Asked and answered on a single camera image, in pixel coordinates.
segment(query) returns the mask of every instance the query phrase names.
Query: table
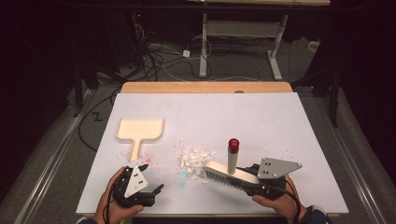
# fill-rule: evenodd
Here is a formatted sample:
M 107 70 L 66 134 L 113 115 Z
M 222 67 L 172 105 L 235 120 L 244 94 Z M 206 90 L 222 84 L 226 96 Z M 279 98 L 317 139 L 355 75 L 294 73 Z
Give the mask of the table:
M 164 118 L 163 136 L 143 145 L 140 159 L 129 162 L 130 143 L 116 138 L 117 122 L 120 118 L 153 117 Z M 77 213 L 94 213 L 108 179 L 122 165 L 147 163 L 144 175 L 148 182 L 164 183 L 165 187 L 156 203 L 138 217 L 276 216 L 274 210 L 253 203 L 239 189 L 210 179 L 185 178 L 188 174 L 179 167 L 177 155 L 181 150 L 214 150 L 214 160 L 225 163 L 231 137 L 241 142 L 238 166 L 250 166 L 263 156 L 299 161 L 303 168 L 290 176 L 302 203 L 320 204 L 330 214 L 348 212 L 298 95 L 289 84 L 145 82 L 125 83 L 117 96 Z
M 286 5 L 286 6 L 306 6 L 319 7 L 328 6 L 330 0 L 206 0 L 205 5 L 210 3 L 228 4 L 253 4 L 253 5 Z M 267 57 L 271 65 L 275 80 L 282 80 L 279 67 L 276 62 L 276 53 L 285 31 L 286 22 L 289 15 L 283 15 L 280 22 L 255 22 L 255 21 L 210 21 L 207 13 L 203 17 L 202 49 L 200 59 L 200 77 L 206 77 L 207 64 L 207 36 L 208 35 L 230 35 L 230 36 L 253 36 L 253 37 L 274 37 L 275 44 L 272 50 L 267 51 Z

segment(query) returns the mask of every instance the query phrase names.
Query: dustpan handle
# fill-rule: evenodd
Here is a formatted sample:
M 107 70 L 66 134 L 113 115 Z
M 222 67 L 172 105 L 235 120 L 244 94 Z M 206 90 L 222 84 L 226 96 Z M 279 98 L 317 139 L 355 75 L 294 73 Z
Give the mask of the dustpan handle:
M 132 148 L 131 148 L 131 153 L 129 155 L 129 161 L 137 160 L 141 141 L 142 140 L 136 139 L 132 142 Z

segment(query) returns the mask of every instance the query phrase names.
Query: white paper scraps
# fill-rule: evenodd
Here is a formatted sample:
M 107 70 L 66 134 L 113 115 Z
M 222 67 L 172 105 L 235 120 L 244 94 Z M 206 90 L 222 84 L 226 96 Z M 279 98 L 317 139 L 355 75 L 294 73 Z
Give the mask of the white paper scraps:
M 206 150 L 205 148 L 187 145 L 181 147 L 180 154 L 177 153 L 180 159 L 180 168 L 183 169 L 186 167 L 191 180 L 204 177 L 204 163 L 208 160 L 212 160 L 215 154 L 216 152 Z

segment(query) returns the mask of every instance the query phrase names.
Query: metal bracket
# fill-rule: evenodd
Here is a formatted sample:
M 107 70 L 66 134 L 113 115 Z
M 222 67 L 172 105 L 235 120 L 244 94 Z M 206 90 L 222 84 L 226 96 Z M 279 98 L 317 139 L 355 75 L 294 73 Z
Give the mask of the metal bracket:
M 259 179 L 277 179 L 302 167 L 303 165 L 299 162 L 262 158 L 257 177 Z

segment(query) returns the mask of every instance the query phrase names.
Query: white table surface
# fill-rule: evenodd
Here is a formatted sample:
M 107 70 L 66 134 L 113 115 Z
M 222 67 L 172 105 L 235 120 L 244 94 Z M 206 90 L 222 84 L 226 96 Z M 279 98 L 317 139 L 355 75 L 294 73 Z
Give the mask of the white table surface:
M 116 137 L 120 119 L 164 119 L 163 135 L 141 146 L 129 162 L 131 142 Z M 290 174 L 302 204 L 318 204 L 329 214 L 348 212 L 297 93 L 120 93 L 94 159 L 77 213 L 93 214 L 108 179 L 121 166 L 148 164 L 149 183 L 164 184 L 156 203 L 139 214 L 150 216 L 268 216 L 239 189 L 205 177 L 186 178 L 177 154 L 189 147 L 216 152 L 227 164 L 231 138 L 240 141 L 237 166 L 260 164 L 262 157 L 297 161 Z

